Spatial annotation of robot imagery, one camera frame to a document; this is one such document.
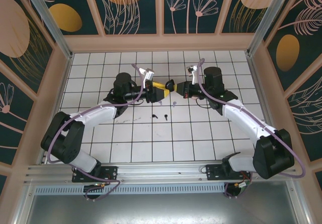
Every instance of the small black object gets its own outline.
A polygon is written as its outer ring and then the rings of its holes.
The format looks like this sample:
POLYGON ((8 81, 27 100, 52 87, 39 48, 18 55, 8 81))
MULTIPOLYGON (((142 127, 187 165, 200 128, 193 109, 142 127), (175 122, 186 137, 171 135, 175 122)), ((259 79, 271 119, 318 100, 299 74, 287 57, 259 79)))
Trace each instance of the small black object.
POLYGON ((173 92, 175 90, 175 81, 170 80, 166 83, 166 89, 169 90, 170 92, 173 92))
MULTIPOLYGON (((73 183, 86 183, 86 182, 96 182, 100 183, 103 181, 92 179, 88 176, 83 175, 80 171, 73 168, 73 175, 71 181, 73 183)), ((116 180, 117 178, 117 166, 101 166, 99 175, 96 176, 100 179, 108 178, 107 180, 116 180)))

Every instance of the black cable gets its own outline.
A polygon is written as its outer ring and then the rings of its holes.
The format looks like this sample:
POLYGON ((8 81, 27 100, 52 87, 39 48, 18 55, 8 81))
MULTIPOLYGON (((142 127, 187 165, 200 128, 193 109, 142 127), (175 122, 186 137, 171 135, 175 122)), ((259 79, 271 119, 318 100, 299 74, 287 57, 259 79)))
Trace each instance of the black cable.
POLYGON ((204 167, 202 167, 201 169, 200 169, 200 172, 202 173, 202 174, 207 174, 207 172, 202 172, 202 169, 203 168, 205 168, 206 166, 204 166, 204 167))
POLYGON ((204 109, 209 109, 209 108, 211 108, 211 107, 203 107, 203 106, 199 105, 199 103, 198 103, 198 101, 197 101, 198 99, 199 99, 199 98, 197 98, 197 99, 196 99, 196 103, 197 103, 197 105, 198 105, 199 107, 204 108, 204 109))
POLYGON ((130 106, 139 106, 139 105, 143 104, 144 100, 143 100, 143 99, 139 99, 139 100, 142 100, 142 102, 141 102, 141 103, 139 103, 139 104, 130 104, 130 106))

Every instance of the yellow handle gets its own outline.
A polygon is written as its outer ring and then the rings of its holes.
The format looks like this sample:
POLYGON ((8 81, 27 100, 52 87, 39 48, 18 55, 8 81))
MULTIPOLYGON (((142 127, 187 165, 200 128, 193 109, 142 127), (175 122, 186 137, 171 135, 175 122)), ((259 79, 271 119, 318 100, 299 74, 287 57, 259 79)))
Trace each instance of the yellow handle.
POLYGON ((159 83, 159 82, 152 82, 152 86, 153 87, 156 87, 156 88, 159 88, 161 90, 164 90, 165 92, 165 98, 170 94, 170 91, 168 89, 166 89, 166 86, 162 83, 159 83))

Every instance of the vent slot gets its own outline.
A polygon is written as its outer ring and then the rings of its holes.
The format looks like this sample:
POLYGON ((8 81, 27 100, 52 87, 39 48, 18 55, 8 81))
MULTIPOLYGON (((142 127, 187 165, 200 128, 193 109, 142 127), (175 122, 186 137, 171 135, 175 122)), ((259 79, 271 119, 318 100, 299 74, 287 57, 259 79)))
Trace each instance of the vent slot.
MULTIPOLYGON (((105 186, 104 189, 97 189, 90 194, 110 191, 114 185, 105 186)), ((35 195, 84 195, 84 186, 39 186, 35 195)), ((216 193, 224 192, 223 183, 204 184, 154 184, 154 185, 120 185, 111 194, 185 194, 185 193, 216 193)))

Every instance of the enclosure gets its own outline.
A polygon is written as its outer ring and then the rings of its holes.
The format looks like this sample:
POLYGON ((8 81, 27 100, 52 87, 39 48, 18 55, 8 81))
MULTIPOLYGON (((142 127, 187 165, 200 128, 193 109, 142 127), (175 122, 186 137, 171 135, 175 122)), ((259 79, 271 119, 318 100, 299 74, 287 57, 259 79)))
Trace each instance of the enclosure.
MULTIPOLYGON (((251 215, 241 221, 248 223, 322 220, 322 0, 0 2, 3 223, 51 223, 57 214, 72 223, 75 208, 83 213, 78 220, 90 216, 86 220, 93 223, 234 223, 245 211, 251 215), (225 89, 260 120, 290 133, 306 168, 303 178, 264 180, 254 173, 248 193, 225 198, 224 183, 233 181, 209 181, 202 168, 230 154, 253 155, 253 143, 208 101, 177 92, 129 106, 120 117, 84 132, 81 149, 104 166, 116 166, 122 181, 102 202, 113 209, 109 201, 118 207, 136 199, 136 211, 126 205, 124 218, 119 208, 104 215, 97 203, 87 203, 82 196, 88 183, 73 183, 71 167, 48 163, 40 142, 57 112, 96 106, 121 72, 140 85, 132 64, 152 69, 156 82, 178 84, 191 81, 186 69, 201 59, 203 81, 204 69, 219 67, 225 89), (160 205, 175 204, 149 208, 152 194, 160 205), (192 199, 198 208, 189 204, 192 199), (287 214, 276 214, 279 210, 287 214)), ((286 173, 301 171, 295 161, 286 173)))

